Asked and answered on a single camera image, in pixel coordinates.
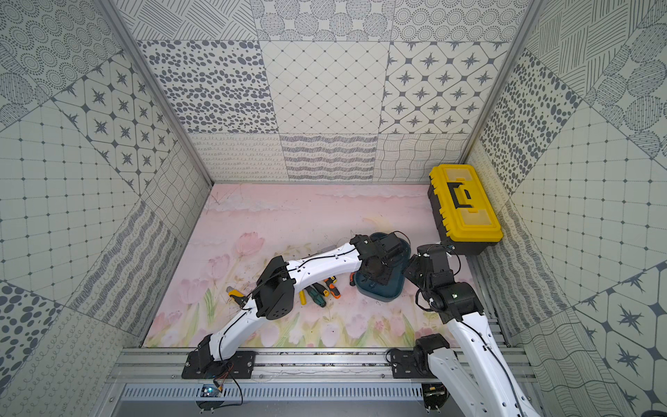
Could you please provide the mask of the black orange small screwdriver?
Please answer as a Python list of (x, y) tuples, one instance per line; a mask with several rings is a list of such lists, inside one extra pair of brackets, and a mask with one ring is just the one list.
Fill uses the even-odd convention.
[(336, 287), (336, 278), (330, 277), (325, 280), (330, 295), (335, 299), (340, 299), (340, 291)]

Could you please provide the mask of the green black handle screwdriver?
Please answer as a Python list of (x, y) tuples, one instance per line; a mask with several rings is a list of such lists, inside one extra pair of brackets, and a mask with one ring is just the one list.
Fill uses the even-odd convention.
[(312, 286), (307, 286), (305, 290), (317, 306), (321, 308), (326, 307), (327, 305), (326, 299), (317, 289), (315, 289)]

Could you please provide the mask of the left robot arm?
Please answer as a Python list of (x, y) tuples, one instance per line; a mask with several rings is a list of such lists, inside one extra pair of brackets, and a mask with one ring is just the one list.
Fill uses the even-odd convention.
[(216, 362), (229, 360), (237, 349), (268, 321), (289, 314), (296, 295), (315, 283), (343, 274), (361, 273), (365, 278), (386, 283), (402, 271), (410, 241), (401, 232), (356, 235), (349, 243), (310, 257), (287, 261), (279, 255), (269, 261), (256, 286), (238, 297), (241, 310), (218, 332), (206, 335), (189, 354), (189, 367), (200, 375)]

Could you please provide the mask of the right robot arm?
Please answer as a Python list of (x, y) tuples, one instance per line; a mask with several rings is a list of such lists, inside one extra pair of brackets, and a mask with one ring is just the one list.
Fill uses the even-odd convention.
[(405, 277), (417, 287), (415, 303), (435, 313), (457, 341), (469, 371), (443, 335), (420, 337), (413, 357), (423, 375), (444, 385), (466, 416), (537, 416), (528, 396), (517, 383), (498, 344), (479, 297), (469, 283), (455, 281), (449, 265), (450, 252), (441, 244), (417, 248)]

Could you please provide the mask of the teal plastic storage box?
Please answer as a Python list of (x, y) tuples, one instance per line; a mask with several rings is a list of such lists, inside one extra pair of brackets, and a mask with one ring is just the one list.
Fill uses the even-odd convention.
[(404, 269), (401, 274), (392, 276), (389, 284), (377, 284), (370, 280), (364, 280), (356, 275), (356, 287), (360, 293), (367, 297), (373, 298), (380, 302), (391, 302), (396, 299), (402, 292), (405, 282), (404, 270), (408, 265), (409, 258), (404, 262)]

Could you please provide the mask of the yellow black toolbox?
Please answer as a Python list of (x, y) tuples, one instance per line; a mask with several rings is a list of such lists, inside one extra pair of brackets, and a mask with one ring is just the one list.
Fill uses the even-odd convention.
[(480, 255), (498, 244), (503, 229), (475, 168), (441, 164), (432, 168), (427, 197), (442, 243), (459, 255)]

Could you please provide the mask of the yellow black utility knife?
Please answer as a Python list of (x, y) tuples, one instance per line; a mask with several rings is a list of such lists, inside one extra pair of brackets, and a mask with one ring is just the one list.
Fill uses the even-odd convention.
[(249, 299), (247, 295), (243, 295), (239, 290), (233, 287), (227, 287), (226, 291), (228, 296), (241, 308), (241, 310), (246, 310), (246, 305)]

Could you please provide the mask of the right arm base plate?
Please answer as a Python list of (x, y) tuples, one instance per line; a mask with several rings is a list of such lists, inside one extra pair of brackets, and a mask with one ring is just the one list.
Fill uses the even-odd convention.
[(418, 361), (413, 350), (396, 349), (393, 347), (386, 352), (385, 359), (390, 365), (392, 376), (397, 380), (432, 379), (434, 375), (427, 365)]

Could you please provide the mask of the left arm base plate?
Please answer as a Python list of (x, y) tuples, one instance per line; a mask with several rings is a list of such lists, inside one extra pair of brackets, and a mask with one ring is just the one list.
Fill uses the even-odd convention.
[(214, 379), (227, 375), (236, 379), (248, 380), (252, 376), (255, 359), (255, 351), (238, 351), (227, 360), (214, 361), (207, 352), (194, 350), (188, 354), (182, 370), (182, 379)]

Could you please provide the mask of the aluminium mounting rail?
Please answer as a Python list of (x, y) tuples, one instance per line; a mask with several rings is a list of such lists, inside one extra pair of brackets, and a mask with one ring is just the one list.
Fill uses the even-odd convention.
[[(386, 349), (255, 349), (247, 382), (380, 382), (397, 367)], [(183, 382), (189, 349), (123, 349), (112, 382)]]

